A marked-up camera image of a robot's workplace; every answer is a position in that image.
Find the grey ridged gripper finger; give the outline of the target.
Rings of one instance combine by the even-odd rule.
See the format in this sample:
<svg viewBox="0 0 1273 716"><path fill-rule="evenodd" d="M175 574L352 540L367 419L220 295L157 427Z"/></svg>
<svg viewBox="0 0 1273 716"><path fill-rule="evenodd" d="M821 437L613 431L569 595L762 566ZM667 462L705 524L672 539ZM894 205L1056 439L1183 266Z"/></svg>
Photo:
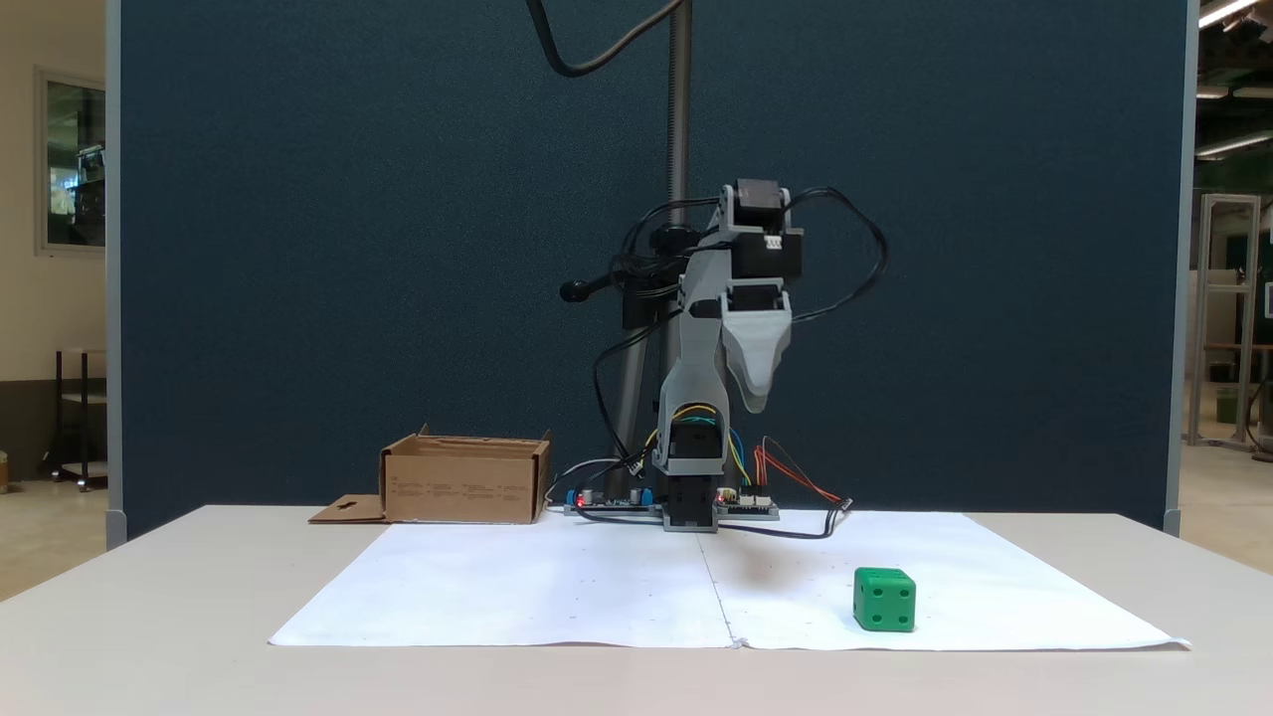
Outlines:
<svg viewBox="0 0 1273 716"><path fill-rule="evenodd" d="M750 414L768 408L782 355L791 345L792 322L787 304L764 311L721 304L721 376Z"/></svg>

